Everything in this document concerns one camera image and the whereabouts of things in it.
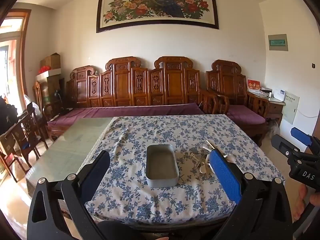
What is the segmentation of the person's right hand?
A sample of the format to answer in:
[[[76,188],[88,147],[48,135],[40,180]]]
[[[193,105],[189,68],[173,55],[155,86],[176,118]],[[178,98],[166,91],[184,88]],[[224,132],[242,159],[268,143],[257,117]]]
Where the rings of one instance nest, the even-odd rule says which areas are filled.
[[[303,211],[305,210],[306,204],[304,202],[304,198],[308,193],[308,189],[306,185],[301,184],[298,191],[298,197],[295,203],[295,210],[293,212],[293,218],[295,221],[300,219]],[[313,206],[320,206],[320,194],[319,192],[313,193],[310,195],[310,204]]]

